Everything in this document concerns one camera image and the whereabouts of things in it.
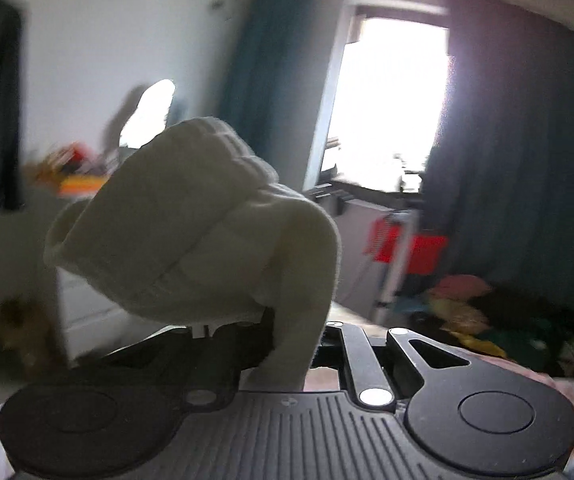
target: clothes pile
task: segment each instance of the clothes pile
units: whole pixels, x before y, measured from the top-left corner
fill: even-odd
[[[574,377],[572,309],[470,275],[446,276],[414,301],[409,323],[415,332],[553,377]],[[410,307],[403,302],[399,308]]]

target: metal rivet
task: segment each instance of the metal rivet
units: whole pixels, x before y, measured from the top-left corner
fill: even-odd
[[[211,390],[192,390],[187,393],[185,400],[193,406],[207,406],[217,398],[218,396]]]
[[[382,388],[370,388],[369,390],[364,390],[360,395],[360,402],[365,403],[368,406],[386,406],[394,400],[394,396],[391,392],[383,390]]]

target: yellow object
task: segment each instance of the yellow object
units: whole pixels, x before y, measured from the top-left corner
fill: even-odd
[[[494,357],[501,357],[502,359],[507,358],[507,353],[500,348],[498,345],[492,343],[491,341],[482,341],[476,339],[469,334],[461,334],[459,332],[450,332],[452,336],[456,337],[458,341],[467,348],[475,350],[476,352],[482,352],[483,354],[491,355]]]
[[[429,306],[436,316],[445,321],[451,320],[459,310],[467,307],[471,308],[464,301],[448,300],[447,298],[431,298]]]
[[[58,194],[93,194],[97,192],[107,180],[109,180],[108,176],[71,175],[65,177],[60,182]]]

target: blue curtain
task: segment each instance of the blue curtain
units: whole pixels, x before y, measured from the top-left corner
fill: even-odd
[[[574,32],[499,0],[448,0],[452,74],[424,180],[440,272],[574,306]]]
[[[254,0],[225,84],[218,116],[262,158],[288,113],[311,0]]]

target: round black pad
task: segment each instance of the round black pad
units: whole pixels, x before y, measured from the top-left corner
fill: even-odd
[[[137,370],[80,368],[11,397],[0,412],[0,440],[16,469],[40,478],[103,478],[155,456],[178,423]]]
[[[524,430],[533,420],[526,400],[504,392],[480,392],[460,404],[464,421],[485,433],[509,434]]]
[[[387,338],[424,382],[404,423],[434,457],[485,477],[543,474],[569,457],[574,407],[553,388],[418,334]]]

